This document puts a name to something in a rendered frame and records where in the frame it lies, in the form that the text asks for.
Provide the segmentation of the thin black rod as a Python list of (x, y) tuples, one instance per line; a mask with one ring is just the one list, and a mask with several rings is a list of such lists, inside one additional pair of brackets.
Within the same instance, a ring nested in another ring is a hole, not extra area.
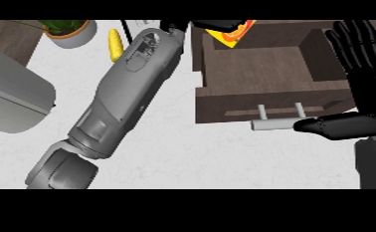
[(133, 44), (133, 35), (131, 35), (130, 27), (128, 27), (128, 24), (127, 24), (127, 20), (121, 20), (121, 22), (122, 22), (122, 27), (124, 27), (127, 40), (128, 40), (128, 43), (131, 45)]

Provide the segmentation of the yellow and orange box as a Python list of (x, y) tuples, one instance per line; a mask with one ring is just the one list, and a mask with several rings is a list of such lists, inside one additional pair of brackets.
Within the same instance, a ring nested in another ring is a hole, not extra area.
[(254, 24), (255, 24), (255, 20), (248, 20), (243, 24), (237, 26), (237, 29), (231, 31), (230, 33), (218, 32), (214, 30), (205, 30), (205, 31), (227, 47), (233, 48)]

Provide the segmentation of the dark grey object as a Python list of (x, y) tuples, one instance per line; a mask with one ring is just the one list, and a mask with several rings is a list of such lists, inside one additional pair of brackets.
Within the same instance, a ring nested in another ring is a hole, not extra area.
[(199, 28), (231, 32), (245, 23), (245, 20), (192, 20), (192, 23)]

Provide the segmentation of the yellow corn cob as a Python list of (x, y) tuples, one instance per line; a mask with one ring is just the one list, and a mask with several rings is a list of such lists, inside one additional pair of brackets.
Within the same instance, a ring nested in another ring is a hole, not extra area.
[(124, 54), (122, 38), (116, 29), (109, 30), (109, 53), (112, 62), (116, 62)]

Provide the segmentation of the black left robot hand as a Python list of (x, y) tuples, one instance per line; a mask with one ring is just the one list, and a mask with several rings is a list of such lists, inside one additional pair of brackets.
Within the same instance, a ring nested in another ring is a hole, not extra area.
[(187, 27), (189, 27), (187, 20), (162, 20), (161, 21), (161, 29), (168, 33), (171, 33), (174, 30), (180, 30), (186, 32)]

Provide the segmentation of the grey rounded appliance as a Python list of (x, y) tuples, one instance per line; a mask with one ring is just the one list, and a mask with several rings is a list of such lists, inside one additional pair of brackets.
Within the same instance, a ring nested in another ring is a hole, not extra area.
[(0, 131), (19, 133), (32, 128), (52, 111), (53, 85), (0, 53)]

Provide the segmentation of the grey pot with green plant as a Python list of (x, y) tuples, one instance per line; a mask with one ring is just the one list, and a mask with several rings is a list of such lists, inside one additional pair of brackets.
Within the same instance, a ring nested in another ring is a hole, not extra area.
[(40, 20), (44, 34), (63, 49), (83, 47), (97, 33), (94, 20)]

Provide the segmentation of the brown wooden cabinet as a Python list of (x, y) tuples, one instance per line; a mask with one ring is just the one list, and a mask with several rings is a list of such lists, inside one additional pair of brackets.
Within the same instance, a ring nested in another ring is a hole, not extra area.
[(258, 20), (233, 48), (227, 47), (206, 32), (193, 27), (190, 30), (192, 57), (195, 65), (202, 60), (203, 43), (208, 37), (217, 50), (234, 51), (261, 48), (298, 48), (313, 76), (323, 74), (321, 81), (332, 77), (345, 78), (341, 64), (332, 51), (324, 31), (333, 26), (333, 20)]

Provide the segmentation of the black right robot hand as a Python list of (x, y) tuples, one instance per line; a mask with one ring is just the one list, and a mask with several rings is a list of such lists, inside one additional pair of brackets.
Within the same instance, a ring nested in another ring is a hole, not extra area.
[(345, 72), (357, 112), (299, 120), (293, 130), (330, 140), (376, 137), (376, 29), (369, 20), (335, 21), (324, 35)]

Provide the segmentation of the brown wooden board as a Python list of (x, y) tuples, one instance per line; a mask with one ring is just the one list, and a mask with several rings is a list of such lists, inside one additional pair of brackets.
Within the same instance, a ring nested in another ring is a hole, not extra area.
[(44, 34), (41, 27), (35, 20), (0, 20), (0, 52), (22, 66), (28, 65)]

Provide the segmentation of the brown wooden drawer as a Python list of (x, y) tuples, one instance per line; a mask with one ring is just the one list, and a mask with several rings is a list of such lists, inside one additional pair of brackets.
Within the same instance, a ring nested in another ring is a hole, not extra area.
[(345, 81), (324, 31), (332, 21), (258, 21), (233, 48), (202, 35), (205, 82), (255, 86)]
[(348, 82), (293, 82), (258, 85), (223, 85), (195, 89), (195, 122), (228, 122), (298, 117), (301, 103), (307, 116), (341, 114), (355, 108)]

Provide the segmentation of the brown wooden drawer front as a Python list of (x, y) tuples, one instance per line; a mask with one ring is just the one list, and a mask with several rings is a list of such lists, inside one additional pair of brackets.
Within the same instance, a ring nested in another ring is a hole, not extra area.
[(258, 85), (223, 85), (195, 89), (195, 122), (228, 122), (298, 117), (301, 103), (307, 116), (341, 114), (355, 108), (348, 82), (293, 82)]

